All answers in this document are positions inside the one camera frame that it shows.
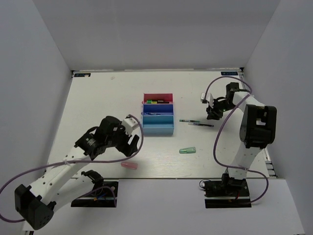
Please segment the green patterned pen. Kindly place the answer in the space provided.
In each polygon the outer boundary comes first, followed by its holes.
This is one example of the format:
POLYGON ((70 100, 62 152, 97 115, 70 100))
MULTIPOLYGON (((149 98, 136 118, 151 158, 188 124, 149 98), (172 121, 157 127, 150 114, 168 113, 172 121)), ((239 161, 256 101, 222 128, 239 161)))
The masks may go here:
POLYGON ((200 123, 199 120, 191 120, 191 119, 180 119, 179 122, 200 123))

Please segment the blue pen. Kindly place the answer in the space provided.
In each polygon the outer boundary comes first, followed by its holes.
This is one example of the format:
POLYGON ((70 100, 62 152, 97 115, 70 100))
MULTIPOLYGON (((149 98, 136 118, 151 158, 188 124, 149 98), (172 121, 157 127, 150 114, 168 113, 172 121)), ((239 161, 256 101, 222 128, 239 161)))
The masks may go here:
POLYGON ((161 116, 163 115, 162 113, 152 113, 152 112, 146 112, 145 115, 150 115, 150 116, 161 116))

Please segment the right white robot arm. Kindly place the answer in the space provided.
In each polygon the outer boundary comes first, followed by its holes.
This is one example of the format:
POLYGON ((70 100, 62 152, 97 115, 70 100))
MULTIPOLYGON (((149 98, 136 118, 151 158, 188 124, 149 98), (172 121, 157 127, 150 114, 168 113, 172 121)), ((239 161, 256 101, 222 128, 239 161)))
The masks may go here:
POLYGON ((225 97, 213 98, 208 93, 202 93, 201 102, 208 104, 208 120, 220 120, 226 111, 233 113, 240 109, 243 112, 239 129, 240 147, 231 165, 225 165, 221 182, 222 192, 233 195, 239 187, 244 186, 247 172, 256 156, 274 142, 277 109, 257 101, 251 91, 241 89, 236 82, 226 86, 225 97))

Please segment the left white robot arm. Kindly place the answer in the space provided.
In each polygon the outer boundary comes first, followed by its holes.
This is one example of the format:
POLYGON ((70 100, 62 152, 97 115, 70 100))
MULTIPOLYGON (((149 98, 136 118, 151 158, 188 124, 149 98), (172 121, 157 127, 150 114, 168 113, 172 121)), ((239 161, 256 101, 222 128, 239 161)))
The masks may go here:
POLYGON ((43 228, 54 213, 84 195, 99 195, 103 189, 111 190, 104 178, 94 170, 83 171, 108 148, 115 148, 126 159, 134 157, 143 145, 143 138, 132 132, 141 127, 137 118, 125 119, 107 116, 99 126, 90 128, 79 138, 64 160, 29 186, 15 189, 16 211, 34 229, 43 228))

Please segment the purple pen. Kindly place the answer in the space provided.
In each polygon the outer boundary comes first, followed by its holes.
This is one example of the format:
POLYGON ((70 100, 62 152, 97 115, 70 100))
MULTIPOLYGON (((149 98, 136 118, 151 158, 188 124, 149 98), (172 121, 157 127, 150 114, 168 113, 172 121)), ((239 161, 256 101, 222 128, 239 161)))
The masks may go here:
POLYGON ((212 125, 212 124, 196 123, 196 122, 190 122, 190 123, 188 123, 188 125, 214 127, 214 125, 212 125))

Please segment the light blue container bin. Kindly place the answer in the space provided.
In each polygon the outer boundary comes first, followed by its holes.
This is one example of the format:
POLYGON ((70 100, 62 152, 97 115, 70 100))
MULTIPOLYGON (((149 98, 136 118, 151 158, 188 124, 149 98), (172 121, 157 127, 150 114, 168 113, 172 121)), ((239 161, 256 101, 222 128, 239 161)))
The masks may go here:
POLYGON ((174 134, 173 115, 143 116, 141 124, 146 136, 171 136, 174 134))

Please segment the right blue table label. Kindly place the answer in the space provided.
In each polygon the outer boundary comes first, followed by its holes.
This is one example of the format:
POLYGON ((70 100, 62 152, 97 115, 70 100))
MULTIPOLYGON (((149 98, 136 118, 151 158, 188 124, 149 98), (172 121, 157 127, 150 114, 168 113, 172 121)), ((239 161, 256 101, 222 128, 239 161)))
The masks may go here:
POLYGON ((238 76, 236 71, 222 71, 221 76, 238 76))

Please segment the blue table label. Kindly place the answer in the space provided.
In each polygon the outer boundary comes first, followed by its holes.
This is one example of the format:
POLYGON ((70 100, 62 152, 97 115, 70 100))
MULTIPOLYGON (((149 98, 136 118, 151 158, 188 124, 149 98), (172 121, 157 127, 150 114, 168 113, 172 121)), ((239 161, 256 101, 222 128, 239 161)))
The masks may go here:
POLYGON ((91 73, 75 73, 74 77, 90 77, 91 73))
POLYGON ((236 71, 222 71, 221 76, 238 76, 236 71))

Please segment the red container bin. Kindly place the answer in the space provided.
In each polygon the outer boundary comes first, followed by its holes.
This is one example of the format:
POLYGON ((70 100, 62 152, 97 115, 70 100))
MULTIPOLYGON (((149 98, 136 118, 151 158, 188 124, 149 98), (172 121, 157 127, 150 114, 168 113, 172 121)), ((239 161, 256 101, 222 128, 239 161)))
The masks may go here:
POLYGON ((143 95, 142 103, 147 103, 148 100, 163 100, 165 102, 173 103, 173 94, 172 93, 145 93, 143 95))

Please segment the dark blue container bin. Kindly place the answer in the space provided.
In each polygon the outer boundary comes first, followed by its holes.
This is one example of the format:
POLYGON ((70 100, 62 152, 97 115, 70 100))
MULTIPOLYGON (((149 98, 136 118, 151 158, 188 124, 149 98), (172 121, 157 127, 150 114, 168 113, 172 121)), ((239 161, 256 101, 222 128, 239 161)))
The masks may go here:
POLYGON ((172 116, 174 114, 173 104, 143 104, 142 114, 146 112, 162 113, 165 116, 172 116))

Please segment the left blue table label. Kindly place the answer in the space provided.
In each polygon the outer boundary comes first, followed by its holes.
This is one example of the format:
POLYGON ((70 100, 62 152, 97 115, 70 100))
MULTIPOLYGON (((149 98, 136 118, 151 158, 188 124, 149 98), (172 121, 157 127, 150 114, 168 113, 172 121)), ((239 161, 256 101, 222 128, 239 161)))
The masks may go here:
POLYGON ((74 77, 90 77, 91 73, 75 73, 74 77))

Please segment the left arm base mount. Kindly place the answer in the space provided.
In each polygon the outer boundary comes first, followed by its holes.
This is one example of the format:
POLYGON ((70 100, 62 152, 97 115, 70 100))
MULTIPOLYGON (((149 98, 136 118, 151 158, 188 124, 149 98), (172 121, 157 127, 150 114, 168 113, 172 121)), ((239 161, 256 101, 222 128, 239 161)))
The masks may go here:
POLYGON ((108 188, 101 188, 98 191, 75 199, 70 206, 72 208, 115 208, 117 205, 118 185, 119 182, 117 180, 104 181, 103 186, 108 188))

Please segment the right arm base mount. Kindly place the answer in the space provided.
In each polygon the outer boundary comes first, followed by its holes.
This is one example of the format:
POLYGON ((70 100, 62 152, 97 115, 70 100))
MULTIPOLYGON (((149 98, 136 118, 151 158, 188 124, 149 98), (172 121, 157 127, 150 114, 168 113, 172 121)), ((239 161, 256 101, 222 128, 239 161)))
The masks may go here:
POLYGON ((247 182, 243 186, 223 186, 222 181, 201 180, 199 187, 204 191, 206 209, 251 208, 247 182))

